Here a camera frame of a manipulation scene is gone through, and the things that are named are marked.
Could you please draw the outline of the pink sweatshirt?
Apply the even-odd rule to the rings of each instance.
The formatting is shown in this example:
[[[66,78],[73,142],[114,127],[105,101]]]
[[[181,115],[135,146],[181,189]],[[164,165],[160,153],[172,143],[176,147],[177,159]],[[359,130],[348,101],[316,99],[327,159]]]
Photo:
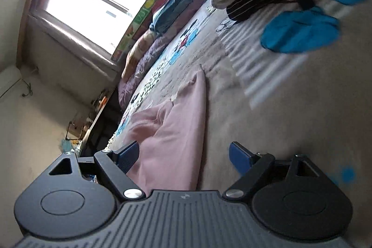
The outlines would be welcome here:
[[[128,176],[147,195],[154,189],[194,191],[203,154],[206,77],[198,69],[174,100],[133,114],[123,143],[139,143]]]

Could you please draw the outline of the dark cluttered desk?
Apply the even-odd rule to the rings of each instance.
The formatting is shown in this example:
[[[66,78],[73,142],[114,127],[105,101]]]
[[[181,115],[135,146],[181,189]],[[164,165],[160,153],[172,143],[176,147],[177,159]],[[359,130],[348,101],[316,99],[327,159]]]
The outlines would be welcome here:
[[[88,114],[82,126],[69,122],[65,139],[60,146],[62,152],[75,152],[81,157],[90,157],[106,148],[109,139],[117,130],[122,117],[118,89],[102,91],[91,104],[95,109]]]

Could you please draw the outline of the purple floral quilt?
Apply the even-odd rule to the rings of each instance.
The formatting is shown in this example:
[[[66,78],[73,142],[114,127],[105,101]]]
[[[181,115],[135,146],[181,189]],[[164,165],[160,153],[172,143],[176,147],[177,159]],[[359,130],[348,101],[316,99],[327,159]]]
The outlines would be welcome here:
[[[192,16],[198,11],[206,0],[194,0],[183,13],[176,18],[174,23],[169,27],[165,34],[156,36],[156,40],[152,46],[144,54],[142,59],[137,64],[136,70],[129,80],[125,83],[122,79],[118,84],[119,105],[121,110],[125,110],[128,106],[133,93],[138,87],[139,83],[147,74],[151,66],[156,62],[164,49],[174,39],[180,30],[189,22]]]

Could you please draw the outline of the Mickey Mouse bed blanket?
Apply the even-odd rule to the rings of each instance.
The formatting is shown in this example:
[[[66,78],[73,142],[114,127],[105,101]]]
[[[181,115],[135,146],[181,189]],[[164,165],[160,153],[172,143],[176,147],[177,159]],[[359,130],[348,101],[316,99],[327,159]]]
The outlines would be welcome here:
[[[222,29],[213,12],[196,39],[172,57],[171,43],[138,86],[108,145],[123,146],[127,122],[138,111],[173,99],[202,68],[207,80],[207,122],[198,187],[226,189],[237,180],[228,146],[279,159],[307,155],[349,197],[353,217],[346,238],[371,246],[371,1],[347,6],[315,0],[338,19],[340,37],[315,51],[288,55],[260,45],[272,18],[296,9],[271,4]]]

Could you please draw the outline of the yellow patterned pillow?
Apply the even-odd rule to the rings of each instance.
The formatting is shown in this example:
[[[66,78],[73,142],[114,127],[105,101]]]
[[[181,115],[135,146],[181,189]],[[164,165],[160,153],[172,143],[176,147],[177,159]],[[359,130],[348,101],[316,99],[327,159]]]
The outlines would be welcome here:
[[[126,66],[122,72],[122,80],[126,83],[136,70],[137,64],[156,40],[156,33],[148,29],[135,42],[126,57]]]

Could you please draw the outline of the colourful alphabet headboard panel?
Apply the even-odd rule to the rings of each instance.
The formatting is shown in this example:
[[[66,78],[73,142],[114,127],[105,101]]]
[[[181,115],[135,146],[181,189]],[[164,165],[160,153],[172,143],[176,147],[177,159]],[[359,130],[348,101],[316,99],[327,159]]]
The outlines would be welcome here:
[[[110,58],[112,62],[118,62],[123,56],[124,52],[128,51],[129,45],[133,40],[133,36],[137,33],[144,20],[150,14],[156,2],[157,0],[146,0],[145,3],[141,6],[140,10],[131,21],[130,25],[126,29],[126,32],[124,33],[124,36],[121,38],[117,48],[112,54]]]

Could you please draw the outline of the blue folded quilt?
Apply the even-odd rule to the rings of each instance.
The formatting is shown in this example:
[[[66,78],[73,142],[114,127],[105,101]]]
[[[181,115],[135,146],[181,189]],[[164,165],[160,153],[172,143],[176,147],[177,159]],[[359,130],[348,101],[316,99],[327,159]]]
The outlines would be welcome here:
[[[150,30],[156,33],[157,36],[165,34],[176,18],[178,18],[193,1],[194,0],[168,0],[153,17],[153,22],[149,26]]]

